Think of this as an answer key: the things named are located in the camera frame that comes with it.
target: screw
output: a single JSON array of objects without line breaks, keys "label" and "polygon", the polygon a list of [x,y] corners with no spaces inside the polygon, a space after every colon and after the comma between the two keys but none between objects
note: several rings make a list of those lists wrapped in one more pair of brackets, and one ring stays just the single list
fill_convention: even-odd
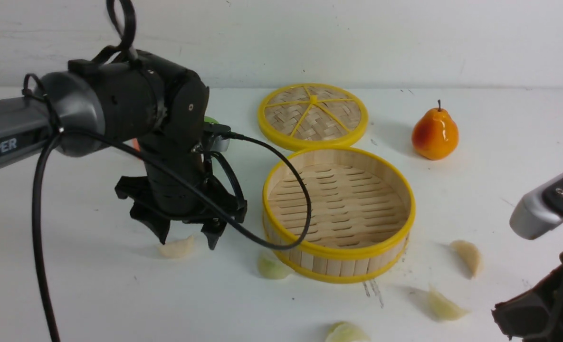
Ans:
[{"label": "screw", "polygon": [[201,146],[201,143],[197,143],[197,145],[194,145],[194,147],[191,149],[191,152],[197,153],[201,152],[201,150],[203,150],[203,146]]}]

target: bamboo steamer lid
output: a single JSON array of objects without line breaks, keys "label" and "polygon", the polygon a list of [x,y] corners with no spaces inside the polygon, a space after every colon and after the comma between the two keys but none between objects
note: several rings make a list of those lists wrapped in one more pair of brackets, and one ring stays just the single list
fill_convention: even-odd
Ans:
[{"label": "bamboo steamer lid", "polygon": [[262,100],[258,124],[270,141],[288,150],[350,146],[366,132],[368,111],[339,87],[297,84]]}]

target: black cable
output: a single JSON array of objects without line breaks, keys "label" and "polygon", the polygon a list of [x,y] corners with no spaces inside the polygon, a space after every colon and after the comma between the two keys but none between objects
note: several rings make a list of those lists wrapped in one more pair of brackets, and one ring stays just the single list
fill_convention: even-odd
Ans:
[{"label": "black cable", "polygon": [[[294,175],[296,180],[298,180],[298,184],[300,185],[300,188],[302,189],[303,193],[305,194],[305,200],[307,202],[307,217],[305,219],[305,227],[303,228],[303,231],[300,233],[298,240],[294,241],[293,243],[290,243],[289,245],[286,245],[286,248],[280,249],[280,248],[271,248],[271,247],[265,246],[265,245],[263,245],[262,243],[260,243],[256,240],[253,240],[249,237],[248,238],[250,240],[264,246],[264,247],[268,247],[270,249],[275,249],[275,250],[278,250],[278,251],[285,251],[285,250],[292,249],[292,248],[300,245],[300,243],[303,242],[303,240],[307,237],[307,234],[309,233],[309,226],[311,224],[311,197],[309,196],[309,192],[307,191],[307,187],[305,186],[305,182],[303,182],[303,178],[300,176],[300,174],[298,173],[296,168],[294,168],[294,165],[292,165],[292,163],[290,162],[290,160],[288,160],[288,158],[286,158],[286,156],[281,154],[281,152],[277,151],[277,149],[275,149],[275,147],[272,147],[271,145],[269,145],[268,143],[266,143],[264,141],[260,141],[260,140],[254,139],[254,138],[250,138],[248,136],[244,136],[244,135],[238,134],[236,132],[225,133],[225,134],[222,135],[222,137],[223,138],[236,139],[236,140],[243,140],[243,141],[247,141],[249,143],[255,143],[256,145],[260,145],[260,146],[268,149],[269,151],[273,152],[275,154],[275,156],[277,156],[282,162],[284,162],[285,165],[288,166],[288,169],[290,169],[290,171],[292,172],[292,174]],[[281,247],[281,245],[275,245],[273,243],[268,243],[268,244],[272,245],[272,246]]]},{"label": "black cable", "polygon": [[49,297],[49,286],[47,286],[47,275],[45,274],[45,260],[43,258],[43,240],[40,231],[40,204],[43,189],[43,176],[45,175],[45,165],[51,151],[55,149],[59,142],[60,135],[54,134],[40,153],[38,162],[36,162],[36,171],[34,172],[34,183],[32,185],[32,247],[34,248],[34,264],[36,267],[36,279],[38,280],[38,289],[40,290],[40,299],[43,302],[45,310],[45,318],[47,319],[47,327],[52,342],[60,342],[55,315],[53,314],[53,306],[51,305],[51,297]]},{"label": "black cable", "polygon": [[129,50],[134,43],[136,32],[134,5],[130,0],[119,0],[119,2],[121,3],[121,7],[123,9],[123,21],[125,22],[125,27],[122,32],[118,19],[116,18],[115,0],[106,0],[106,9],[108,11],[108,17],[112,22],[112,26],[114,26],[116,32],[118,32],[121,37],[121,42],[117,46],[108,45],[103,48],[96,57],[93,57],[93,63],[104,64],[117,52]]},{"label": "black cable", "polygon": [[240,206],[245,205],[245,197],[243,191],[241,190],[241,185],[239,183],[239,180],[237,179],[237,176],[235,175],[235,172],[233,171],[233,168],[231,167],[231,164],[227,162],[227,158],[224,158],[222,153],[216,151],[210,151],[207,152],[207,154],[209,154],[209,156],[214,157],[214,159],[218,161],[220,167],[222,167],[222,170],[227,175],[229,183],[231,183],[231,188],[233,189],[233,193],[237,198],[238,204]]}]

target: orange object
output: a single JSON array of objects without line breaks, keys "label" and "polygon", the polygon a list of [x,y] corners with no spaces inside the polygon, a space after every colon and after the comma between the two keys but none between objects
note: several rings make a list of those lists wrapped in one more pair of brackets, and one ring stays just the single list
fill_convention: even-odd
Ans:
[{"label": "orange object", "polygon": [[459,128],[438,100],[438,107],[427,111],[414,126],[412,146],[425,158],[440,160],[451,154],[458,144]]}]

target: yellow spoke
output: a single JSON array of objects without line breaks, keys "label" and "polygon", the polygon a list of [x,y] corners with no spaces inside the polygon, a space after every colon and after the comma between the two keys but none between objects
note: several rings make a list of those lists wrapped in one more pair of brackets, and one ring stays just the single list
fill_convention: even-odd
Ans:
[{"label": "yellow spoke", "polygon": [[346,101],[346,102],[353,102],[353,99],[327,99],[327,100],[318,100],[319,102],[335,102],[335,101]]},{"label": "yellow spoke", "polygon": [[305,112],[303,113],[303,115],[300,117],[300,119],[298,119],[298,123],[296,124],[296,126],[294,126],[294,129],[292,130],[292,133],[290,134],[290,136],[294,136],[294,134],[296,134],[296,131],[298,131],[298,128],[300,127],[300,125],[303,123],[303,120],[305,119],[305,117],[307,117],[307,115],[309,114],[309,111],[311,110],[311,107],[313,106],[313,104],[309,104],[309,106],[307,107],[307,110],[305,110]]},{"label": "yellow spoke", "polygon": [[336,115],[332,114],[331,111],[327,110],[325,107],[320,106],[319,104],[315,104],[320,110],[323,110],[323,112],[325,114],[330,115],[331,118],[334,119],[334,121],[336,121],[338,123],[338,125],[340,125],[340,127],[342,127],[345,131],[350,132],[349,128],[347,128],[347,126],[345,126],[343,123],[340,122],[340,120],[338,120],[338,117],[336,117]]},{"label": "yellow spoke", "polygon": [[309,101],[289,101],[289,102],[278,102],[277,104],[267,104],[264,108],[274,107],[274,106],[283,106],[283,105],[296,105],[296,104],[308,104]]}]

